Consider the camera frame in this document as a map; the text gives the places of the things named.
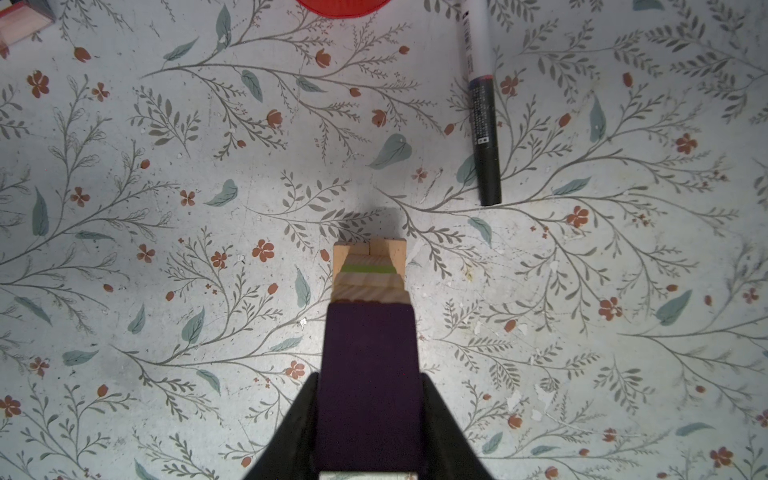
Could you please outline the purple block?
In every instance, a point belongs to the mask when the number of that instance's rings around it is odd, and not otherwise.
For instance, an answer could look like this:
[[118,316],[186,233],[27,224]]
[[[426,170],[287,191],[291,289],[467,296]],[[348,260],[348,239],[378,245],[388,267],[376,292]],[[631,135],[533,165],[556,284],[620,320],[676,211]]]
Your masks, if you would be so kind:
[[330,304],[317,389],[317,467],[418,470],[423,457],[421,412],[413,308]]

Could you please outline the green block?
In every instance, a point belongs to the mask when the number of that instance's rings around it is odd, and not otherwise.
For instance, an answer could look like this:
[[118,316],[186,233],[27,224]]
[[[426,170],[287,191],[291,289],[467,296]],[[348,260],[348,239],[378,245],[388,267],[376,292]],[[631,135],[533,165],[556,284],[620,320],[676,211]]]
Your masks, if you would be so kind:
[[340,270],[341,273],[397,274],[388,256],[349,255]]

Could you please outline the black marker pen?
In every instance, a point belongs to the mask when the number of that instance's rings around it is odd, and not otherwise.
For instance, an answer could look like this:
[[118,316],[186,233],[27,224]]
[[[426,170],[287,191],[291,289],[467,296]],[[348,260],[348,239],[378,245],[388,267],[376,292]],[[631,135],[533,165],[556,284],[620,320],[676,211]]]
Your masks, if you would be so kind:
[[462,1],[460,23],[465,46],[470,123],[480,204],[502,202],[495,106],[495,60],[490,15],[484,1]]

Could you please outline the red pencil cup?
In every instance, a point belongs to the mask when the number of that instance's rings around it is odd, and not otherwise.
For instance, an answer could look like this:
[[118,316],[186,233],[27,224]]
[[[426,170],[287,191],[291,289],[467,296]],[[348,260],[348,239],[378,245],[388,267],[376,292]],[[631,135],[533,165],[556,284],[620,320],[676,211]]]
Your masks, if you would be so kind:
[[298,0],[298,3],[321,17],[352,19],[377,12],[389,0]]

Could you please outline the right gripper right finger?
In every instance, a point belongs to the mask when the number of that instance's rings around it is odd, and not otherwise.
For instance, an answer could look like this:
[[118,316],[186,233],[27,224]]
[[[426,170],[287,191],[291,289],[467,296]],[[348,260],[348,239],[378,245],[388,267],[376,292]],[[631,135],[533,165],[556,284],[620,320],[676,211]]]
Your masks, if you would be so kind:
[[418,478],[491,480],[492,475],[474,453],[431,378],[421,373],[420,379],[423,460]]

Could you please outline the coloured marker pack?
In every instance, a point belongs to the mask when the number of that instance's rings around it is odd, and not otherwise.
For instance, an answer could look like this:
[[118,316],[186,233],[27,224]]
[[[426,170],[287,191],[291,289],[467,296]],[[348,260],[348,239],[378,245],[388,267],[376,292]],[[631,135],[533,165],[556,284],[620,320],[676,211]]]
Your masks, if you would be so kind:
[[9,0],[1,2],[1,48],[9,47],[55,21],[45,0]]

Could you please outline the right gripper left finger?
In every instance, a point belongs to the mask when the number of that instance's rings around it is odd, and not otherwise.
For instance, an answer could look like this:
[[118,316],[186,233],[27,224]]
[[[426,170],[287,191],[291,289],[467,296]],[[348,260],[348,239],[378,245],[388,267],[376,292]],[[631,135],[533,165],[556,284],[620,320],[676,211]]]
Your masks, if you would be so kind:
[[311,374],[245,480],[317,480],[314,463],[319,374]]

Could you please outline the printed dragon wood block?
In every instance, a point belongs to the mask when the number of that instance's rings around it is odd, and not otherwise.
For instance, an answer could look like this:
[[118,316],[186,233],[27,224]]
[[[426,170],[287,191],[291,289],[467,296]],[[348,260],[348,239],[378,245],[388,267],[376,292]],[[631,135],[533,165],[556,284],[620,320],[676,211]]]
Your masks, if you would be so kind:
[[334,280],[331,301],[410,305],[411,297],[397,273],[342,272]]

